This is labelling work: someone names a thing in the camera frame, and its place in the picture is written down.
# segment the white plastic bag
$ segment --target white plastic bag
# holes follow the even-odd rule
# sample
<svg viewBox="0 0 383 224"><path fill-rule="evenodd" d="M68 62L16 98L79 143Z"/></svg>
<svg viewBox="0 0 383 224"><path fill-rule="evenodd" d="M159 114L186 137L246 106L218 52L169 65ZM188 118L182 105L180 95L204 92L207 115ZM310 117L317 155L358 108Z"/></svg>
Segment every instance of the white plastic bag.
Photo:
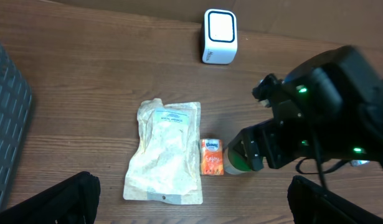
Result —
<svg viewBox="0 0 383 224"><path fill-rule="evenodd" d="M199 175L199 102L141 103L137 112L140 144L130 160L123 198L178 205L202 203Z"/></svg>

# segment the gray crate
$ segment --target gray crate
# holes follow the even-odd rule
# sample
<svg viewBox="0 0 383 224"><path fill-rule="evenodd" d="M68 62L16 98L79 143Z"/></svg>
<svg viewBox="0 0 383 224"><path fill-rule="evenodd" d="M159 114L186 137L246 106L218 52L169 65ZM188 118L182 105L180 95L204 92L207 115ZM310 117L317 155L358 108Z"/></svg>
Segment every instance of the gray crate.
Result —
<svg viewBox="0 0 383 224"><path fill-rule="evenodd" d="M9 199L31 103L31 88L0 45L0 211Z"/></svg>

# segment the orange packet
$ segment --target orange packet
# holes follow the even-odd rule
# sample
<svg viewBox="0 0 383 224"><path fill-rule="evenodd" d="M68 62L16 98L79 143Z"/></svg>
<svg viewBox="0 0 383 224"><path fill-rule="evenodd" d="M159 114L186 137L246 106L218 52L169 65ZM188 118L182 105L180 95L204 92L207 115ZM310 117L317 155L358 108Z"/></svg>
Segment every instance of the orange packet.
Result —
<svg viewBox="0 0 383 224"><path fill-rule="evenodd" d="M223 175L223 144L220 139L199 140L201 149L201 174Z"/></svg>

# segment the wood grain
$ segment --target wood grain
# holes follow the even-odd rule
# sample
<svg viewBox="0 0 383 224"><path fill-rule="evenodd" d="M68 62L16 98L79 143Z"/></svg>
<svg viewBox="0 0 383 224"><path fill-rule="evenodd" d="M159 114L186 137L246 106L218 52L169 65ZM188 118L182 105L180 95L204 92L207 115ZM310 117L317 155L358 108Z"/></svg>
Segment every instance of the wood grain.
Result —
<svg viewBox="0 0 383 224"><path fill-rule="evenodd" d="M286 191L296 162L280 170L203 176L202 205L122 199L138 147L142 101L200 101L201 137L227 144L240 129L272 117L250 94L259 80L271 72L284 77L310 57L339 47L240 31L231 65L205 65L200 27L49 2L0 1L0 41L37 102L9 205L87 170L102 184L99 224L291 223ZM361 50L383 76L383 51ZM314 164L304 169L314 170ZM343 167L327 180L336 194L383 217L383 171L377 163Z"/></svg>

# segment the white cube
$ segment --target white cube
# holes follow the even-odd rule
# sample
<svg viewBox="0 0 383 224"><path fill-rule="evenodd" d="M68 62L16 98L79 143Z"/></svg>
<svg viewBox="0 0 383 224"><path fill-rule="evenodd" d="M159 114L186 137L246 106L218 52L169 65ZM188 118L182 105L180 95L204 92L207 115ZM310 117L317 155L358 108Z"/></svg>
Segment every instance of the white cube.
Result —
<svg viewBox="0 0 383 224"><path fill-rule="evenodd" d="M202 61L230 64L237 53L237 20L233 12L209 9L201 27Z"/></svg>

